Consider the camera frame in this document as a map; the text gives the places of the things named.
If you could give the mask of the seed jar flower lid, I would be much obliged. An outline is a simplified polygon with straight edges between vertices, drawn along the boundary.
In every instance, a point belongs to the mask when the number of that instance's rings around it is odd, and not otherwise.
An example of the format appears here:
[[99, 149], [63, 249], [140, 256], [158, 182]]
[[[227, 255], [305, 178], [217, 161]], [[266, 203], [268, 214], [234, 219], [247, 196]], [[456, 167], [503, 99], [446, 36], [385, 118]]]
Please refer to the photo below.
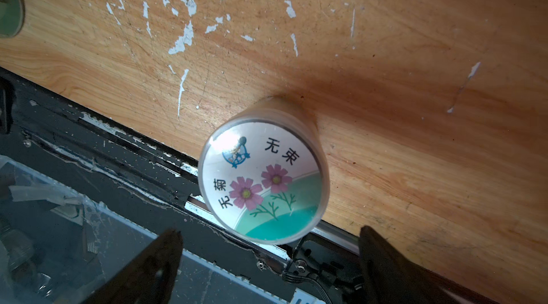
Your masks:
[[294, 242], [311, 232], [331, 191], [315, 121], [280, 97], [254, 104], [207, 138], [198, 160], [198, 184], [222, 227], [268, 245]]

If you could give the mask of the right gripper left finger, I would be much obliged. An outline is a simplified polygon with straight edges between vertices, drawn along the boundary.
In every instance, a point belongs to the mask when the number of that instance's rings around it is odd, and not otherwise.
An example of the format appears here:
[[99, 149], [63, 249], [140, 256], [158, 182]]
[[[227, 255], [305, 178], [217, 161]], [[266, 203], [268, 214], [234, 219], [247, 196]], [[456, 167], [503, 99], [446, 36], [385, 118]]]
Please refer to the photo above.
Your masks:
[[84, 302], [168, 303], [183, 249], [184, 240], [180, 231], [164, 231]]

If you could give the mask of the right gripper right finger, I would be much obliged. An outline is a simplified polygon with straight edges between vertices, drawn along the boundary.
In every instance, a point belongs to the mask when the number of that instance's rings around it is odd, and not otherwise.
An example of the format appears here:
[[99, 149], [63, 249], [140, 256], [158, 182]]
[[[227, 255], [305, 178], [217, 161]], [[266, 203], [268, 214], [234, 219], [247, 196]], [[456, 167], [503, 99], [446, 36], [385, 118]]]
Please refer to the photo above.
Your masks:
[[373, 228], [361, 228], [358, 248], [365, 303], [457, 302]]

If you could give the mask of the seed jar tree lid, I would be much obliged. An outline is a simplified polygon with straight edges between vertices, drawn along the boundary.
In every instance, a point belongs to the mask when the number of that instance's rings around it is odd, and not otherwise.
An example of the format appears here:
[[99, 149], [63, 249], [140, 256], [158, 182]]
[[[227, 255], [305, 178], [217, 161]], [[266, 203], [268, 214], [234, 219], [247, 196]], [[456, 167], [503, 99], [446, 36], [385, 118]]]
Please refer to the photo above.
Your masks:
[[24, 24], [24, 1], [1, 0], [1, 39], [15, 37]]

